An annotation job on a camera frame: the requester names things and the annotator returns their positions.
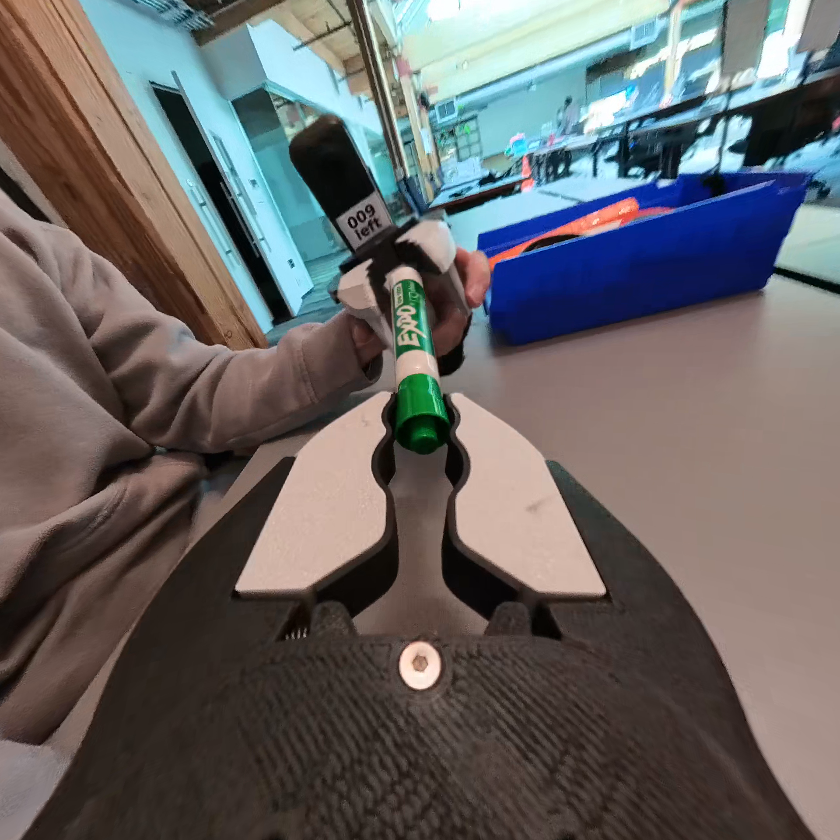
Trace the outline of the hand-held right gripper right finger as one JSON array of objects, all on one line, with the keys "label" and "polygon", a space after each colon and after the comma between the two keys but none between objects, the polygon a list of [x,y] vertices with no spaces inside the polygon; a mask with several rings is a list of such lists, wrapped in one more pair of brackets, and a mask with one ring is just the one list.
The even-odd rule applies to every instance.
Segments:
[{"label": "hand-held right gripper right finger", "polygon": [[447,405],[454,421],[445,465],[452,486],[441,561],[447,588],[486,619],[507,602],[533,615],[556,602],[605,598],[541,452],[464,394]]}]

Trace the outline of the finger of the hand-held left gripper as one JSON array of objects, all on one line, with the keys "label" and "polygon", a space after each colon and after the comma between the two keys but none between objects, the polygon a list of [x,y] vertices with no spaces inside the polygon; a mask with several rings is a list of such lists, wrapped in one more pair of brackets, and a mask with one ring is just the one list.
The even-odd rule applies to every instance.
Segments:
[{"label": "finger of the hand-held left gripper", "polygon": [[396,235],[392,249],[398,267],[414,270],[436,303],[447,301],[468,316],[471,308],[464,283],[455,264],[457,246],[446,222],[430,218],[406,224]]},{"label": "finger of the hand-held left gripper", "polygon": [[336,300],[363,321],[388,350],[393,348],[391,296],[385,273],[374,259],[342,266]]}]

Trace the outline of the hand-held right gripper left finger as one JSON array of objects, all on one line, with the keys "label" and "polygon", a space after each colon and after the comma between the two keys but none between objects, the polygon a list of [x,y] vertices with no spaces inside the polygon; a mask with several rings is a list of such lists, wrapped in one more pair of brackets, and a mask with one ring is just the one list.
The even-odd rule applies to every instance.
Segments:
[{"label": "hand-held right gripper left finger", "polygon": [[381,599],[399,565],[392,415],[379,392],[299,450],[235,584],[245,599],[325,602],[351,617]]}]

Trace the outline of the green whiteboard marker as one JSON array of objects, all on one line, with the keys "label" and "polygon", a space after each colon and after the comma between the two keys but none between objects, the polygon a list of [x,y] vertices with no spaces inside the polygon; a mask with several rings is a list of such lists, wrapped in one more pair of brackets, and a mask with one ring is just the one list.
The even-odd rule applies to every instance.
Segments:
[{"label": "green whiteboard marker", "polygon": [[427,296],[418,271],[400,266],[386,278],[395,356],[395,439],[417,455],[448,441],[450,420],[442,393]]}]

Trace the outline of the blue plastic bin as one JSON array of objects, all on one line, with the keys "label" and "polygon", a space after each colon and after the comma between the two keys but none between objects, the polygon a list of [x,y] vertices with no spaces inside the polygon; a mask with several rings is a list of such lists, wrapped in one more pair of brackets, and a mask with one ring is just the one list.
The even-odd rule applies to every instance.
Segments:
[{"label": "blue plastic bin", "polygon": [[487,257],[625,197],[663,216],[499,264],[486,311],[510,345],[761,291],[813,180],[810,171],[679,175],[479,234]]}]

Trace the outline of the person's left forearm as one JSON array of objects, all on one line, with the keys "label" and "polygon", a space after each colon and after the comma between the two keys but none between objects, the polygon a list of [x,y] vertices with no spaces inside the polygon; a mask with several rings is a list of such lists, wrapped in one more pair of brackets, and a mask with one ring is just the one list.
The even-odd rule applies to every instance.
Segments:
[{"label": "person's left forearm", "polygon": [[268,350],[231,351],[194,340],[160,359],[132,421],[147,443],[197,454],[262,445],[337,409],[374,384],[385,346],[346,314],[290,330]]}]

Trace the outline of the grey desk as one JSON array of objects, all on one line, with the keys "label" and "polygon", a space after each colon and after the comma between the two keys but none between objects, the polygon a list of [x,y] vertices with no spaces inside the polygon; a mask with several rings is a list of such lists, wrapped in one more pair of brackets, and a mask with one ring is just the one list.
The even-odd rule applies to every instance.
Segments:
[{"label": "grey desk", "polygon": [[665,567],[796,809],[838,838],[838,295],[775,276],[517,348],[478,311],[450,383]]}]

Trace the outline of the person's left hand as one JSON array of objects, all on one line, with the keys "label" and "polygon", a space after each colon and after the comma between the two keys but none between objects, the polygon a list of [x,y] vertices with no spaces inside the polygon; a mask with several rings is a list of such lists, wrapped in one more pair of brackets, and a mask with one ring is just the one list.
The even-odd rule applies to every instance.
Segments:
[{"label": "person's left hand", "polygon": [[[464,363],[464,342],[471,324],[471,313],[484,301],[490,287],[489,261],[482,252],[458,248],[455,268],[465,295],[467,312],[462,312],[456,300],[438,283],[430,282],[426,292],[427,315],[433,328],[437,368],[441,375],[457,372]],[[350,334],[361,367],[366,369],[382,357],[385,346],[364,321],[351,317]]]}]

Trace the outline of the dark glass door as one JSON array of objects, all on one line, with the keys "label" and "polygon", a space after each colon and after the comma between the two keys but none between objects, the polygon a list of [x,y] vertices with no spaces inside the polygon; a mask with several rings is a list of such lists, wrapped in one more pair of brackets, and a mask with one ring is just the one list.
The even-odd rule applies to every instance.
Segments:
[{"label": "dark glass door", "polygon": [[151,88],[201,184],[204,212],[221,236],[223,251],[254,282],[271,324],[276,327],[290,321],[291,310],[266,259],[258,227],[247,219],[235,173],[225,166],[228,158],[212,146],[216,136],[205,132],[183,90],[156,82]]}]

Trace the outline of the orange object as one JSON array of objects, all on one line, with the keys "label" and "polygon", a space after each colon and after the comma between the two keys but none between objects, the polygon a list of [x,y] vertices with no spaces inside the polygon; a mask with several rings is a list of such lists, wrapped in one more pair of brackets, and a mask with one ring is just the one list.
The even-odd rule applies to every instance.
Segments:
[{"label": "orange object", "polygon": [[491,270],[495,270],[499,264],[517,259],[528,253],[560,245],[573,239],[607,233],[646,218],[667,215],[674,209],[671,205],[647,205],[634,196],[625,197],[600,209],[578,216],[566,224],[534,235],[520,244],[489,257],[489,266]]}]

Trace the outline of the long work table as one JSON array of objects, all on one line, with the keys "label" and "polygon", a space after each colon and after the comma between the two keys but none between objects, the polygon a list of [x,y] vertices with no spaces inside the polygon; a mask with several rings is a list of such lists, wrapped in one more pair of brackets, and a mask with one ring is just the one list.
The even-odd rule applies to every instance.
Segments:
[{"label": "long work table", "polygon": [[640,112],[596,129],[531,150],[532,177],[547,185],[571,177],[583,161],[586,173],[616,179],[675,178],[687,152],[701,141],[713,142],[714,172],[727,154],[743,161],[785,161],[812,140],[825,138],[838,113],[838,67],[807,67],[774,87],[696,96],[677,104]]}]

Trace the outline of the wooden post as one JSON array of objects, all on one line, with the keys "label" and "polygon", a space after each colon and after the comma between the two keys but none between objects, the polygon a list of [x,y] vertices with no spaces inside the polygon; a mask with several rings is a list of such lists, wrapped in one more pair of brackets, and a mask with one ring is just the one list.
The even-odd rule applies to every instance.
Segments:
[{"label": "wooden post", "polygon": [[1,2],[2,140],[69,228],[209,344],[264,330],[79,2]]}]

